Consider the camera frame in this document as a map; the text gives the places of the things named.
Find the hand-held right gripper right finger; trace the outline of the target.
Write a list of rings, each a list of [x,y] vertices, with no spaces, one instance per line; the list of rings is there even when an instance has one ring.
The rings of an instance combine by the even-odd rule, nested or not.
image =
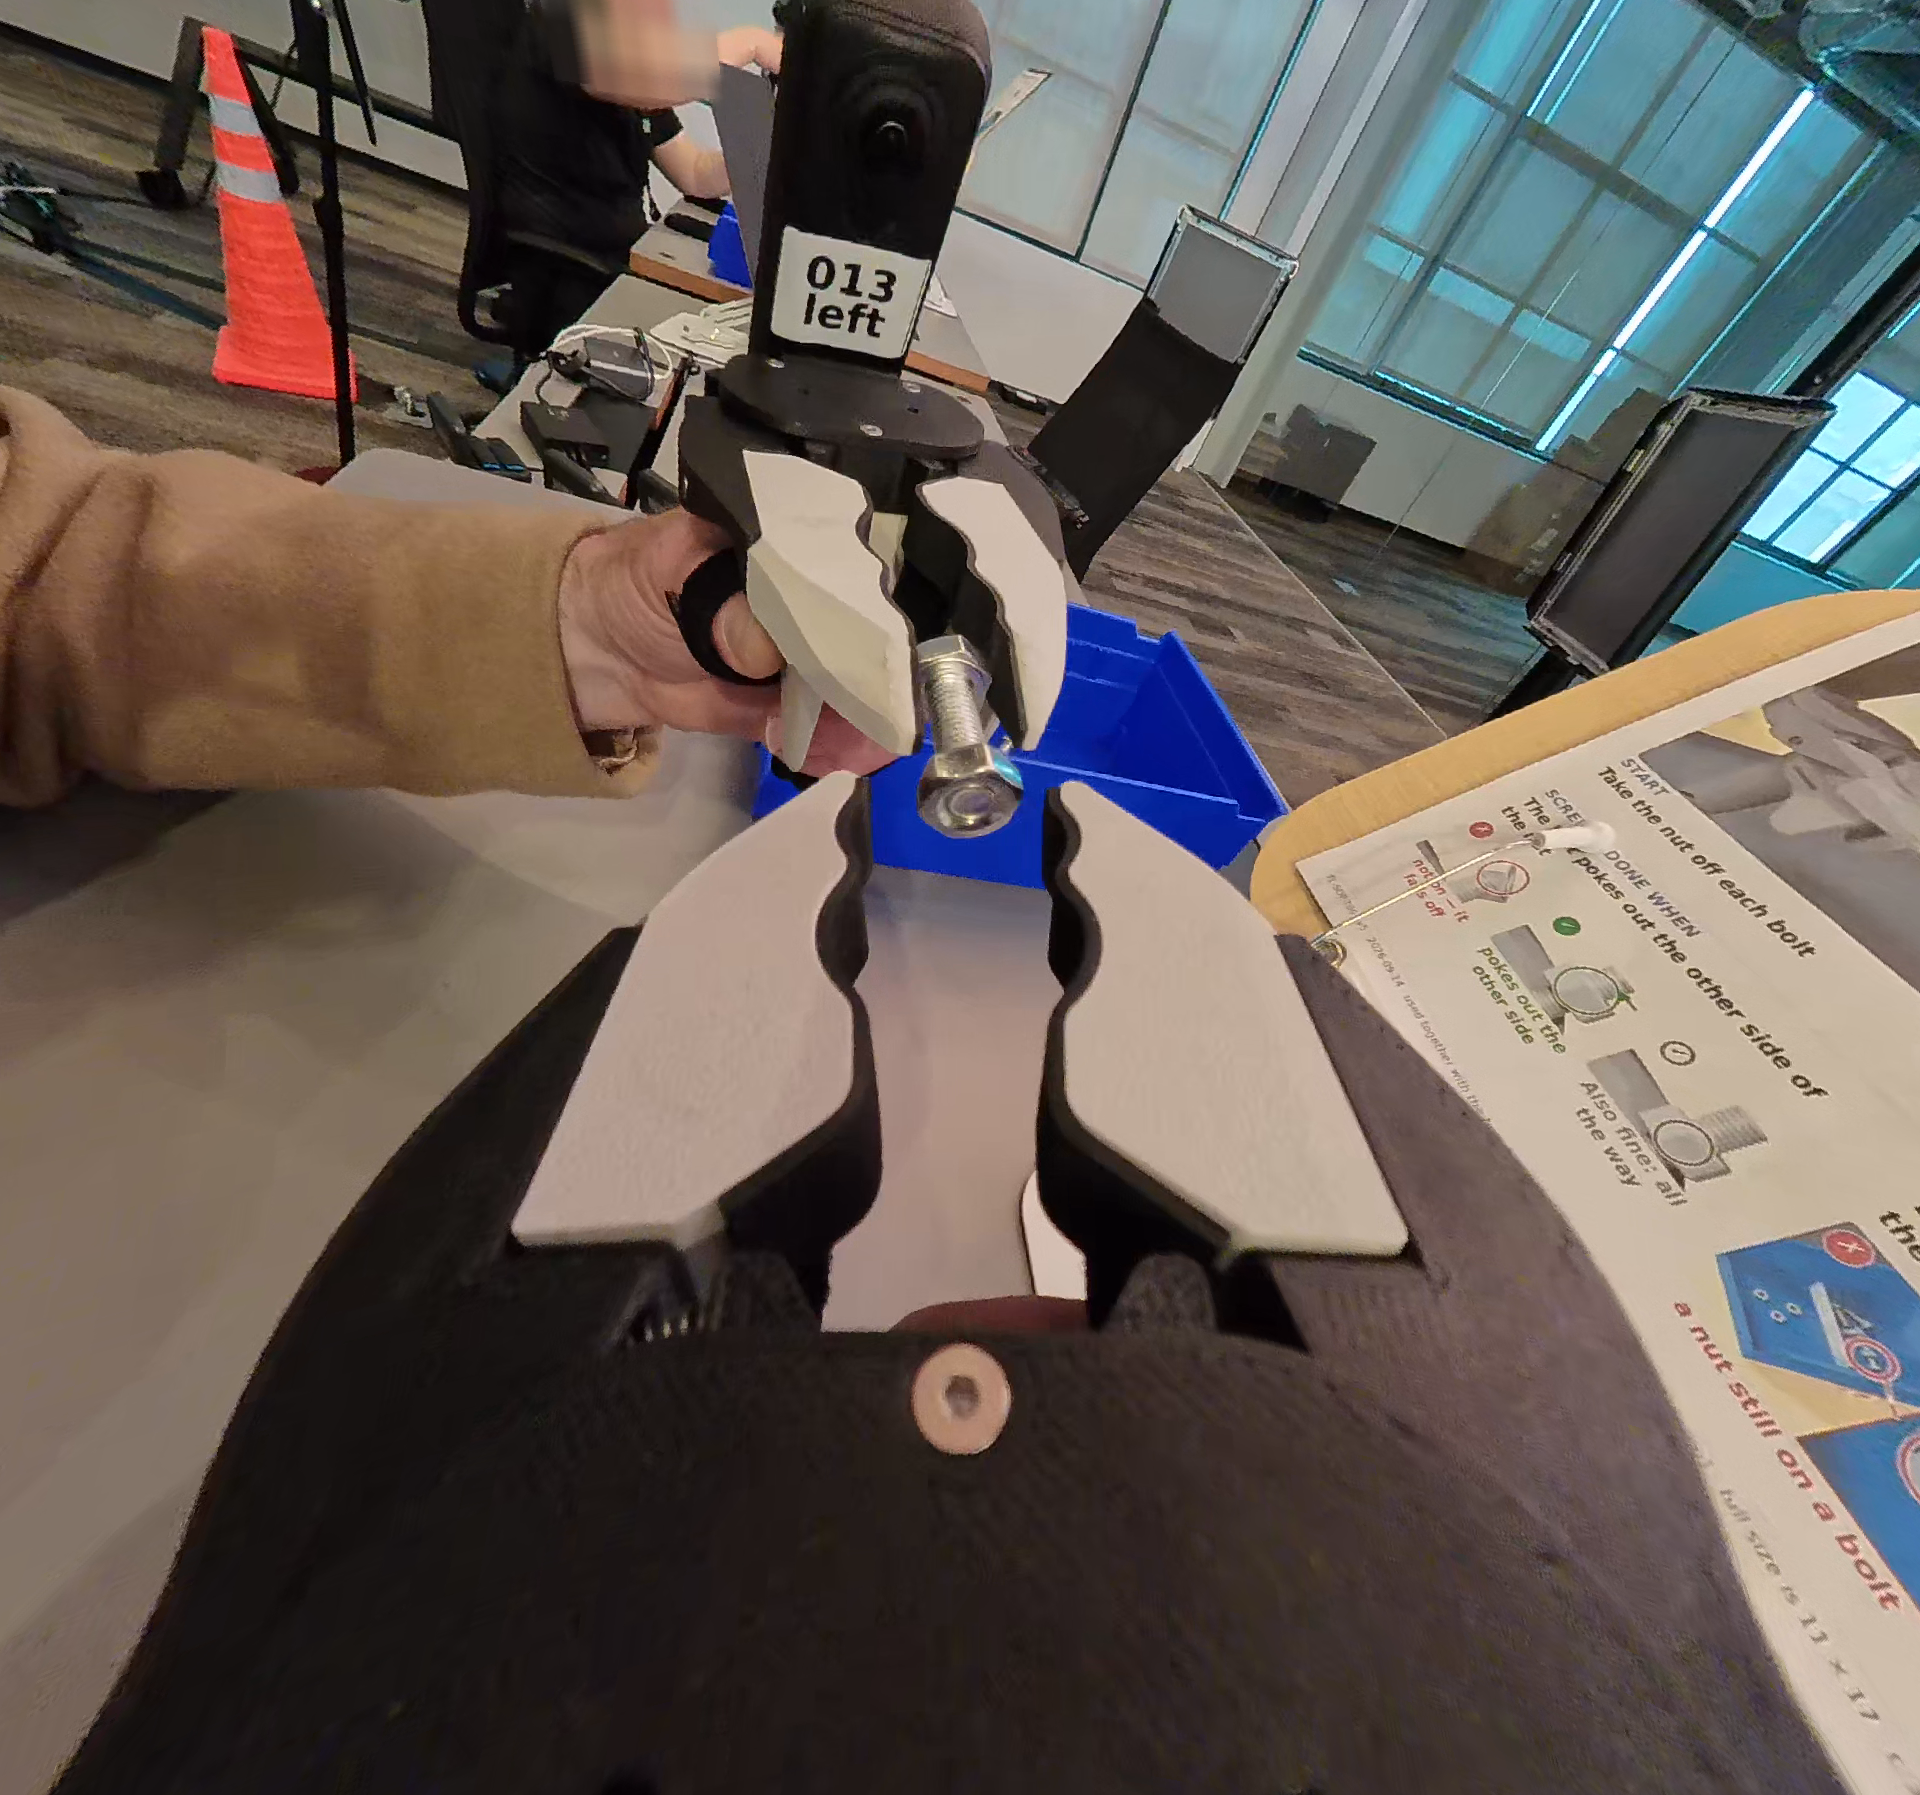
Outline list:
[[[1045,798],[1043,883],[1038,1201],[1090,1324],[1156,1256],[1205,1288],[1278,1254],[1403,1259],[1405,1213],[1248,897],[1080,780]]]

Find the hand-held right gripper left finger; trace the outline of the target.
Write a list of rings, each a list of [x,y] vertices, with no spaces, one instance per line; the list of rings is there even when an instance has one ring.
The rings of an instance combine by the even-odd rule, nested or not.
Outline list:
[[[523,1249],[775,1254],[821,1316],[876,1201],[873,791],[816,780],[649,909],[515,1208]]]

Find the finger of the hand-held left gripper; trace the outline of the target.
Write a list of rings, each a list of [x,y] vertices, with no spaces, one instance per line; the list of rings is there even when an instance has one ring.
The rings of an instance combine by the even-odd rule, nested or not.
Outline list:
[[[910,753],[919,650],[869,542],[869,491],[787,453],[748,453],[745,481],[759,521],[745,605],[786,663],[779,753],[803,755],[825,712],[887,755]]]
[[[963,473],[919,487],[915,569],[938,592],[948,633],[989,671],[989,697],[1017,747],[1034,747],[1067,663],[1067,589],[1013,491]]]

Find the steel hex bolt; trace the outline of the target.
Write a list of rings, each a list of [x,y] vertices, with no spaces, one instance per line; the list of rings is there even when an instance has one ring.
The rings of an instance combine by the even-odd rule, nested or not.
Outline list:
[[[919,641],[919,693],[941,774],[989,771],[996,714],[981,652],[958,633]]]

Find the steel hex nut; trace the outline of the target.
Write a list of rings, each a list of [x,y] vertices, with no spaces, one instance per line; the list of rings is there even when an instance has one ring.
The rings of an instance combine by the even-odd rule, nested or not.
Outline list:
[[[915,789],[920,821],[948,838],[996,833],[1012,822],[1019,798],[1017,768],[1004,749],[984,744],[933,749]]]

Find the long blue plastic bin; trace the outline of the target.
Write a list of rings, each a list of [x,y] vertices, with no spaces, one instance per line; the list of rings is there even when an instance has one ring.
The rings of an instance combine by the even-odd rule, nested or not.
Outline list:
[[[1287,805],[1183,639],[1148,635],[1094,606],[1067,606],[1059,699],[1036,751],[1017,753],[1012,822],[949,838],[919,816],[926,749],[873,778],[873,852],[883,869],[1043,886],[1043,795],[1080,780],[1192,852],[1231,861]]]

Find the grey desk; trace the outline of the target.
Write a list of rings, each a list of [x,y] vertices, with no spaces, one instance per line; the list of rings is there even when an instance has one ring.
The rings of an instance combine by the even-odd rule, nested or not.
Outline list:
[[[3,815],[3,1790],[1258,1788],[1174,1276],[833,1333],[509,1234],[744,767]]]

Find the black box device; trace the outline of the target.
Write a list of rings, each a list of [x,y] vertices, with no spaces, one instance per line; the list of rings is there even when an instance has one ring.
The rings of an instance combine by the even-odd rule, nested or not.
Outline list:
[[[643,405],[581,396],[564,407],[526,399],[518,407],[522,436],[533,449],[546,485],[573,487],[600,469],[621,478],[627,504],[658,453],[661,429]]]

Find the grey bench seat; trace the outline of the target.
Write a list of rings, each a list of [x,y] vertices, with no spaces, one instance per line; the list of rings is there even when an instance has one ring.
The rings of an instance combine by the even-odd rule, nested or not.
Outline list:
[[[1339,502],[1376,449],[1373,436],[1297,405],[1279,428],[1275,480]]]

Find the grey table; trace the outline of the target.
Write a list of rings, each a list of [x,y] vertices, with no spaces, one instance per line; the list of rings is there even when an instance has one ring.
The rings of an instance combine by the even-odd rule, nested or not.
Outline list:
[[[745,351],[750,295],[702,303],[632,273],[617,276],[557,340],[528,363],[515,387],[484,415],[476,434],[505,442],[542,481],[533,449],[520,431],[526,399],[564,407],[594,394],[643,405],[661,429],[658,453],[643,478],[678,483],[678,440],[686,403],[707,377]],[[600,469],[594,481],[617,496],[621,478]]]

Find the black office chair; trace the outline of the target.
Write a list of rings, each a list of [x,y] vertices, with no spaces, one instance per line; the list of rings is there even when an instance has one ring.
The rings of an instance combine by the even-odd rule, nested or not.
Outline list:
[[[419,0],[431,109],[467,177],[457,313],[526,363],[625,266],[632,124],[559,81],[523,0]]]

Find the printed instruction sign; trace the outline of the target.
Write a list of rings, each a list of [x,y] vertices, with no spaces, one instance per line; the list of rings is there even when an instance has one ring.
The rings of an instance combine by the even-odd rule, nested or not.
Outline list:
[[[1915,1790],[1915,597],[1643,663],[1630,719],[1303,815],[1341,969],[1638,1325],[1836,1769]]]

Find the black tripod stand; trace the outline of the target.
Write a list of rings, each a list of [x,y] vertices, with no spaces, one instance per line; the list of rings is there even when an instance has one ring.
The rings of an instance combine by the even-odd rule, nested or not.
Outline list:
[[[347,0],[288,0],[288,8],[294,75],[311,90],[318,113],[320,192],[314,197],[314,214],[321,247],[338,468],[347,468],[358,454],[358,368],[351,351],[347,292],[340,101],[347,99],[358,107],[368,140],[375,140],[375,127]]]

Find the orange traffic cone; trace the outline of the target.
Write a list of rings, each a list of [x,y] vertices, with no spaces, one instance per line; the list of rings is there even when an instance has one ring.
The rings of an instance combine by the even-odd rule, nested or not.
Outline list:
[[[201,30],[226,320],[211,376],[225,387],[334,399],[333,335],[280,191],[233,38]]]

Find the glass window wall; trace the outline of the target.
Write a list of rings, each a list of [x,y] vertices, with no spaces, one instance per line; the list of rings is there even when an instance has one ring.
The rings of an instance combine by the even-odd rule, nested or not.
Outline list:
[[[973,3],[1045,75],[941,261],[989,380],[1063,399],[1212,214],[1298,272],[1200,463],[1306,409],[1440,540],[1626,405],[1781,389],[1915,241],[1915,0]]]

